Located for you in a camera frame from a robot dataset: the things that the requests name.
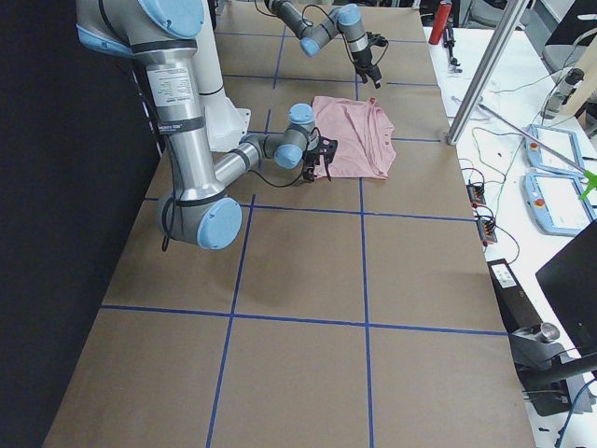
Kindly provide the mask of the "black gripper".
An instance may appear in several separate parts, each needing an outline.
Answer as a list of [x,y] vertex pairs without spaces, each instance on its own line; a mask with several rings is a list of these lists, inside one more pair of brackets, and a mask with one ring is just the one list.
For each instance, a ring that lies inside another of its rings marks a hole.
[[378,64],[373,62],[371,48],[386,49],[388,44],[388,40],[383,35],[372,32],[365,32],[358,40],[350,43],[350,53],[356,74],[365,84],[371,80],[376,89],[382,85],[382,73]]
[[338,141],[323,136],[316,138],[314,149],[308,149],[303,156],[301,170],[302,179],[306,182],[313,182],[316,178],[315,168],[322,165],[325,170],[325,178],[331,181],[329,166],[333,162],[338,149]]

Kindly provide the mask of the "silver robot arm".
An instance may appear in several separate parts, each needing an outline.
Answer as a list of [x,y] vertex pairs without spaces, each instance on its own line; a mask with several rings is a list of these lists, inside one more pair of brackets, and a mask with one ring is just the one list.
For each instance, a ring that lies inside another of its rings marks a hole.
[[160,199],[162,244],[180,241],[207,250],[230,245],[243,214],[227,188],[262,159],[299,167],[314,180],[338,143],[314,124],[312,108],[290,108],[286,130],[274,137],[247,134],[250,111],[225,92],[209,6],[205,1],[79,1],[76,28],[83,46],[140,63],[147,102],[170,157],[172,190]]
[[355,73],[367,84],[371,81],[376,89],[382,85],[382,73],[378,63],[373,61],[372,48],[386,49],[389,42],[381,34],[367,31],[362,14],[356,4],[334,7],[324,13],[324,19],[314,24],[305,17],[305,6],[301,12],[291,1],[265,1],[270,14],[280,19],[298,39],[303,52],[317,55],[329,42],[340,36],[345,43],[349,60]]

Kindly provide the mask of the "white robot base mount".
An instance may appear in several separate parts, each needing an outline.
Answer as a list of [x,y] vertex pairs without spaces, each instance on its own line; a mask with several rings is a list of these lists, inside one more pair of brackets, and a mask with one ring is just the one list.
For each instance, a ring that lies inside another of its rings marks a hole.
[[251,111],[237,108],[226,94],[209,4],[205,0],[202,0],[201,4],[204,21],[196,37],[197,53],[193,57],[193,64],[200,102],[204,107],[210,149],[213,152],[226,152],[238,146],[246,136]]

